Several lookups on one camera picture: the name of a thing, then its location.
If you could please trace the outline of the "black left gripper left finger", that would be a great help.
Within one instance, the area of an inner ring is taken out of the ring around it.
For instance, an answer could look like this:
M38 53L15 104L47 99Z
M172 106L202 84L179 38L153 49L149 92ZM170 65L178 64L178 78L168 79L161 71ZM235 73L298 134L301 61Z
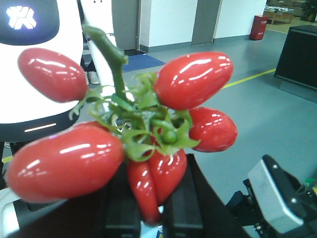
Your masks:
M51 204L10 203L11 238L138 238L141 216L126 164L102 189Z

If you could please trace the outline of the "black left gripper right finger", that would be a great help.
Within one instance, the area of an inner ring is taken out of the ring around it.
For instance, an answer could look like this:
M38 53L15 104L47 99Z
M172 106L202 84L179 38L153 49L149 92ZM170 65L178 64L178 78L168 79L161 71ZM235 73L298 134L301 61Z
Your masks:
M165 238L248 238L200 170L194 154L187 154L187 169L164 204Z

